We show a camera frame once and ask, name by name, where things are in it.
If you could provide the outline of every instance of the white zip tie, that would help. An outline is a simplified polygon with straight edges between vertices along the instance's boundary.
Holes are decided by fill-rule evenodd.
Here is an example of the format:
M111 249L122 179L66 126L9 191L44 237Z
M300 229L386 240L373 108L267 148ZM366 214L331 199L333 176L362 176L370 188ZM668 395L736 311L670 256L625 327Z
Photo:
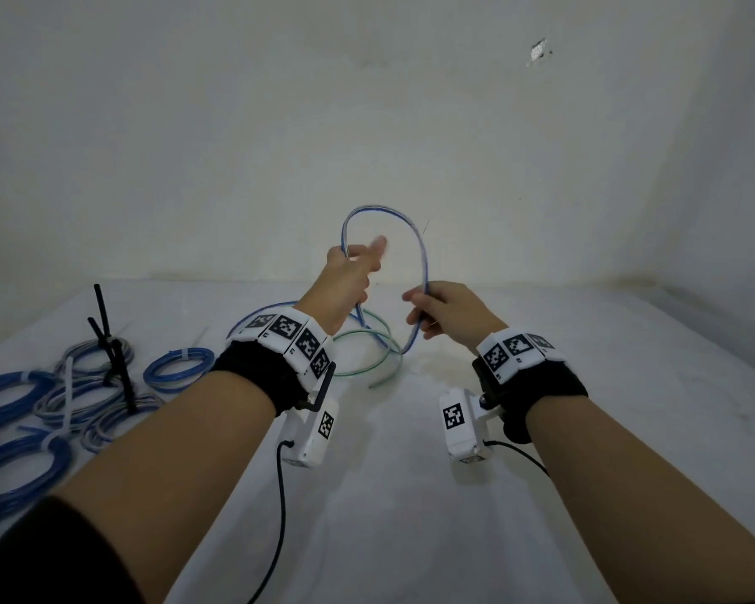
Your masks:
M47 451L50 442L57 436L62 436L65 440L70 436L70 418L73 413L73 356L68 356L64 363L64 416L62 417L62 426L59 430L54 430L43 440L40 448Z

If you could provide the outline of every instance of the hand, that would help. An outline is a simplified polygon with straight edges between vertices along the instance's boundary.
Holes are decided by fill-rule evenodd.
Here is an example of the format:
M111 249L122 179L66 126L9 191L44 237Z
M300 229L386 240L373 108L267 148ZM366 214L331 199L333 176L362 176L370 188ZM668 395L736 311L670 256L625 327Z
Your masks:
M333 246L319 278L294 308L314 317L328 335L338 333L355 303L366 302L369 274L380 271L385 245L383 235L375 237L369 247L351 245L350 258L344 256L340 246Z
M425 294L421 286L403 292L403 300L414 305L406 322L413 324L421 314L419 329L425 339L444 333L477 355L476 346L487 335L506 328L503 320L464 284L429 282L428 292Z

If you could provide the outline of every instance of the forearm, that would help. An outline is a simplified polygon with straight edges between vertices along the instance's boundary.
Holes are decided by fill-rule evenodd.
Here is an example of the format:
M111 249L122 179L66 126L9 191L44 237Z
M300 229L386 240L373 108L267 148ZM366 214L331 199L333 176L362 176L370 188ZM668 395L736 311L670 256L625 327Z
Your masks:
M213 372L95 457L56 495L106 537L148 602L162 601L271 426L255 385Z
M543 398L526 425L620 601L755 601L755 538L600 407Z

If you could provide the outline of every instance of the white tabletop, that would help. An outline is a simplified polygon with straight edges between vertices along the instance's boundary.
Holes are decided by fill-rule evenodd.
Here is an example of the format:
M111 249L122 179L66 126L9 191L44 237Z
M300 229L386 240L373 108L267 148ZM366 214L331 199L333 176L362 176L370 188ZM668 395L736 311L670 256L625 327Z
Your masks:
M263 305L298 299L305 284L112 280L112 332L133 344L132 379L171 349L222 350L229 328ZM370 289L366 305L401 344L410 327L401 289ZM624 292L512 287L479 291L504 320L563 349L594 400L755 533L755 370ZM0 345L0 373L50 368L87 340L98 318L88 289ZM376 355L342 342L340 368ZM438 398L479 389L471 355L450 340L417 340L401 374L335 380L341 402L322 467L285 466L287 528L263 602L613 601L553 485L523 457L448 458ZM34 417L23 423L38 424ZM279 533L277 419L168 601L245 601ZM0 442L16 437L15 424ZM500 423L490 425L502 436ZM75 472L89 461L74 442ZM529 451L536 452L528 446ZM0 491L50 464L36 455L0 470ZM0 533L16 518L0 523Z

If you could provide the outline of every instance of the black fabric cuff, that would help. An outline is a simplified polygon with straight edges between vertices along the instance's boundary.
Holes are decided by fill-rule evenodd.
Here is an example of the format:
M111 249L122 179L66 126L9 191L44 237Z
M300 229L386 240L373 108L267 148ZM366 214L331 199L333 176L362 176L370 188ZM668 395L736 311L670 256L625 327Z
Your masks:
M256 341L233 341L210 370L229 371L251 381L271 399L277 415L307 399L296 372L282 354Z
M0 601L40 599L143 604L112 546L57 497L43 498L0 538Z
M564 362L546 360L528 369L521 369L503 385L497 383L492 371L479 357L473 369L490 407L501 405L504 414L503 433L513 443L531 443L526 427L526 414L546 396L587 396L587 389Z

